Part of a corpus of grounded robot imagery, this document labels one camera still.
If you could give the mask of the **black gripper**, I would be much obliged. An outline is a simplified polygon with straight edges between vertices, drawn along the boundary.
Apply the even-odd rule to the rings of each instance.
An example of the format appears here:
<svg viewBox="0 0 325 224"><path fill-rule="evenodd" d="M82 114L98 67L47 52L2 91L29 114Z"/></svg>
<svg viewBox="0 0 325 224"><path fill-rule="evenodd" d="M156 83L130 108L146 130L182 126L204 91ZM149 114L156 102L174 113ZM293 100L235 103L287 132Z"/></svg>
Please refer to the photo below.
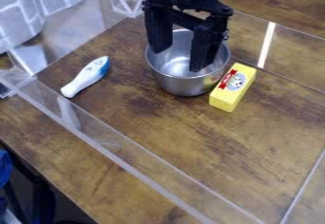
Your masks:
<svg viewBox="0 0 325 224"><path fill-rule="evenodd" d="M220 0L146 0L145 25L149 45L156 53L164 52L173 45L173 17L168 9L205 11L220 28L228 27L235 10ZM189 70L198 72L215 61L216 54L225 40L225 32L208 24L193 30Z"/></svg>

